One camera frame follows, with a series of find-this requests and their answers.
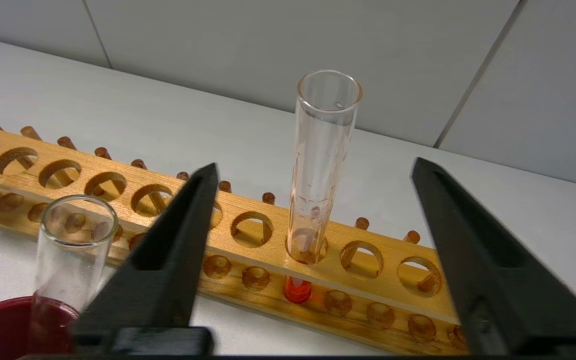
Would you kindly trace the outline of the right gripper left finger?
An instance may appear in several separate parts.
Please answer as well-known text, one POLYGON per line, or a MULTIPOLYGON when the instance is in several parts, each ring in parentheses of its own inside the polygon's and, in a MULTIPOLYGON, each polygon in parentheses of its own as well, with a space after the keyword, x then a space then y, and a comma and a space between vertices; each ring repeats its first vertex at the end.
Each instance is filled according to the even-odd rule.
POLYGON ((195 171, 73 325, 78 356, 210 356, 190 326, 218 191, 215 162, 195 171))

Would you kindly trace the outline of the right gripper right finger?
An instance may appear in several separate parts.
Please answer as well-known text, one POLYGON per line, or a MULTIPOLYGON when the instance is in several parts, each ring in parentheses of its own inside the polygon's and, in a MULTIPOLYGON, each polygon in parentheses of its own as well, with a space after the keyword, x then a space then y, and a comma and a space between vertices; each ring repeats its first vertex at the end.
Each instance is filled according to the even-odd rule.
POLYGON ((576 356, 576 294, 443 167, 412 182, 475 356, 576 356))

